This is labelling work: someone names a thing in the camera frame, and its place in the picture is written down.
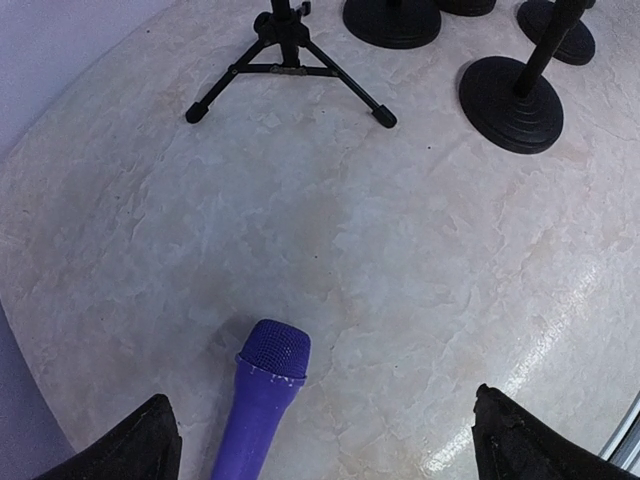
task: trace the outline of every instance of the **microphone grille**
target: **microphone grille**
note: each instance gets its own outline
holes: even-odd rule
[[[251,330],[240,357],[267,372],[302,379],[310,354],[311,339],[302,330],[275,320],[260,320]]]

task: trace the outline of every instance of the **black tripod stand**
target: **black tripod stand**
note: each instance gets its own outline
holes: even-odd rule
[[[241,73],[275,73],[284,75],[334,77],[342,80],[372,110],[381,125],[393,128],[398,120],[384,105],[378,104],[355,80],[342,70],[326,53],[311,41],[309,29],[301,18],[311,12],[311,2],[304,2],[292,10],[289,0],[271,0],[273,13],[262,12],[256,18],[253,29],[258,40],[240,59],[229,67],[227,73],[199,102],[195,102],[185,117],[189,123],[198,123],[209,111],[209,105]],[[250,63],[262,50],[272,45],[280,45],[282,64]],[[300,64],[300,47],[311,52],[324,67],[307,67]]]

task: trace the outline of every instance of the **stand pole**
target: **stand pole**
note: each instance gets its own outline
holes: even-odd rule
[[[527,0],[518,8],[516,19],[522,32],[535,45],[549,29],[556,5],[550,0]],[[578,21],[565,35],[553,58],[569,65],[586,65],[596,54],[596,41],[589,28]]]
[[[291,4],[289,0],[271,0],[273,17],[279,22],[286,22],[291,19]]]
[[[574,28],[587,8],[589,0],[557,0],[551,23],[516,80],[513,92],[520,98],[531,93],[542,72],[553,58],[569,30]]]

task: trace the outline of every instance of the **black round base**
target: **black round base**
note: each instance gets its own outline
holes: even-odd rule
[[[443,12],[462,17],[480,17],[491,13],[496,0],[436,0]]]
[[[347,0],[342,18],[360,40],[393,49],[431,43],[442,23],[433,0]]]
[[[529,40],[536,45],[551,22],[553,7],[554,4],[546,0],[529,0],[518,9],[518,24]],[[553,56],[569,65],[586,65],[595,54],[596,41],[587,26],[580,21],[569,30]]]
[[[524,66],[505,57],[478,60],[464,72],[458,93],[462,110],[482,135],[505,150],[530,155],[545,151],[560,137],[564,114],[544,77],[527,97],[513,93]]]

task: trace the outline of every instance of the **tripod leg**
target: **tripod leg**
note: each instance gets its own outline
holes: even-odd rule
[[[372,115],[382,126],[387,128],[395,127],[396,123],[398,123],[398,119],[395,117],[395,115],[391,113],[391,111],[387,107],[376,102],[371,97],[371,95],[369,95],[360,85],[358,85],[356,81],[347,74],[347,72],[342,70],[342,68],[340,68],[338,64],[334,62],[326,53],[324,53],[320,49],[320,47],[318,47],[311,40],[306,41],[302,46],[309,50],[309,52],[311,52],[318,60],[320,60],[320,62],[326,65],[327,68],[334,71],[338,78],[342,80],[353,93],[360,97],[360,99],[371,108]]]
[[[185,117],[189,123],[198,123],[202,120],[209,111],[209,105],[222,93],[222,91],[229,86],[234,78],[240,73],[242,67],[245,67],[251,60],[253,60],[262,50],[264,50],[265,44],[262,40],[256,41],[249,50],[242,55],[236,63],[231,65],[220,80],[207,92],[199,102],[195,102],[191,105],[191,108],[187,110]]]

